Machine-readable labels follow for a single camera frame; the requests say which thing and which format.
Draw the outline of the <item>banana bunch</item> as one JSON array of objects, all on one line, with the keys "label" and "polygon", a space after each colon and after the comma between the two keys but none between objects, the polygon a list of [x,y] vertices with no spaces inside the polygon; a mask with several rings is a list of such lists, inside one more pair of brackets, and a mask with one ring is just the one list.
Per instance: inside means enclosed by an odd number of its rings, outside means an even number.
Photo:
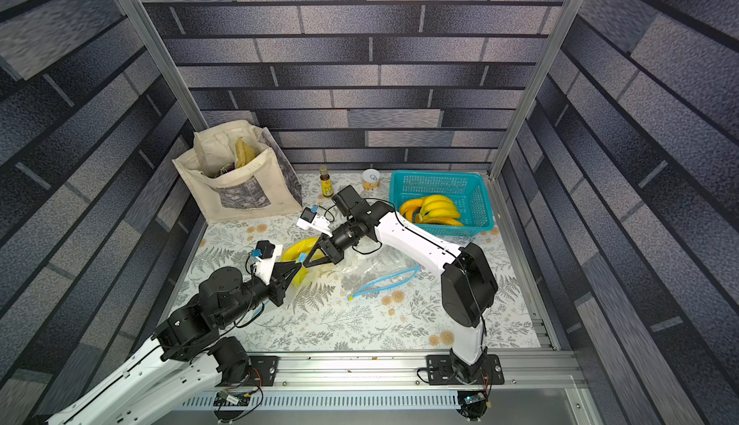
[{"label": "banana bunch", "polygon": [[[280,261],[295,261],[296,263],[302,263],[302,261],[307,257],[307,254],[311,251],[317,239],[317,236],[315,238],[306,238],[294,244],[282,255]],[[308,273],[308,269],[302,266],[302,269],[298,274],[308,275]]]},{"label": "banana bunch", "polygon": [[423,198],[420,215],[423,219],[446,217],[456,220],[461,217],[452,199],[440,194]]}]

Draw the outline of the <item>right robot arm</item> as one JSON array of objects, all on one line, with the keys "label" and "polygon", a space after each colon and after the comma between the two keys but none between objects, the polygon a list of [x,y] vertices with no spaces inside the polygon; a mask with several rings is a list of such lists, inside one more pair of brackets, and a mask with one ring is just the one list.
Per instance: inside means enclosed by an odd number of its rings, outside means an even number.
[{"label": "right robot arm", "polygon": [[346,219],[329,227],[316,207],[306,207],[296,226],[321,233],[303,265],[337,264],[344,252],[369,238],[413,259],[421,268],[440,279],[441,303],[455,323],[450,364],[455,377],[471,384],[483,374],[488,351],[484,344],[484,313],[492,307],[498,283],[483,250],[473,242],[460,246],[437,238],[400,216],[391,203],[376,199],[370,203],[351,186],[332,197],[334,206]]}]

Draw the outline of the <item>single orange banana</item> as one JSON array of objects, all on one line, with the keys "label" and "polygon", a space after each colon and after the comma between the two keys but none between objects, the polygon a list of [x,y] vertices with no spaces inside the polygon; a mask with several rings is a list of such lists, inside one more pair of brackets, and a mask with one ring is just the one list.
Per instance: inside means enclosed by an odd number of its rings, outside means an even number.
[{"label": "single orange banana", "polygon": [[400,207],[400,213],[406,217],[409,221],[413,221],[414,214],[416,211],[418,211],[423,206],[423,201],[425,199],[423,198],[417,198],[406,201],[401,207]]}]

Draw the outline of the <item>clear zip-top bag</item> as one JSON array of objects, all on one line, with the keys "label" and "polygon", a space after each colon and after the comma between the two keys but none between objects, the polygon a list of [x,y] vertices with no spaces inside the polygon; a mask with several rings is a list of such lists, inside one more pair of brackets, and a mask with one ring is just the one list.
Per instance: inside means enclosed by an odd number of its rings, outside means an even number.
[{"label": "clear zip-top bag", "polygon": [[371,255],[350,255],[341,282],[346,300],[354,301],[403,286],[420,271],[417,261],[389,247]]},{"label": "clear zip-top bag", "polygon": [[[275,263],[273,270],[290,271],[293,267],[293,263],[303,263],[308,258],[308,254],[311,252],[318,240],[319,238],[315,236],[314,238],[306,238],[302,241],[296,242],[283,253],[279,261]],[[338,273],[340,270],[341,267],[335,263],[331,263],[331,261],[311,268],[302,266],[298,271],[296,271],[296,273],[294,273],[289,288],[298,289],[305,280],[312,282],[315,278],[331,276]]]}]

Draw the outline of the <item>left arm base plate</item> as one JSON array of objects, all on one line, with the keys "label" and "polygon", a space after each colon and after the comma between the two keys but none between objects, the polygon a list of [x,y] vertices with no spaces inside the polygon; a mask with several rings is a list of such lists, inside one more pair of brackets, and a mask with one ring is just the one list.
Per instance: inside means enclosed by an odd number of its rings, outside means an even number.
[{"label": "left arm base plate", "polygon": [[244,380],[244,386],[269,388],[274,385],[279,363],[276,356],[251,356],[250,371]]}]

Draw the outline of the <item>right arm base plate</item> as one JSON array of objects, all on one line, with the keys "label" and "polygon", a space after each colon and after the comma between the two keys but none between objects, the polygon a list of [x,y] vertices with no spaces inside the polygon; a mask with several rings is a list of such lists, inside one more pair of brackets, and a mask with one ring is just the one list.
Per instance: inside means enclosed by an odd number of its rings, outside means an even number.
[{"label": "right arm base plate", "polygon": [[442,385],[503,385],[505,383],[496,355],[483,353],[472,365],[463,363],[451,352],[443,355],[427,355],[425,357],[427,382],[432,386]]}]

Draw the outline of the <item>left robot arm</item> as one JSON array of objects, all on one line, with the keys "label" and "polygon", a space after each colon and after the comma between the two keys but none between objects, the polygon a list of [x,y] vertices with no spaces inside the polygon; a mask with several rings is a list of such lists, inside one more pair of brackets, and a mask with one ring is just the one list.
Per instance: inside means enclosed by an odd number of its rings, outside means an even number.
[{"label": "left robot arm", "polygon": [[267,281],[233,266],[213,272],[138,351],[47,423],[151,424],[203,390],[252,379],[248,353],[228,333],[265,301],[281,305],[300,268],[275,263]]}]

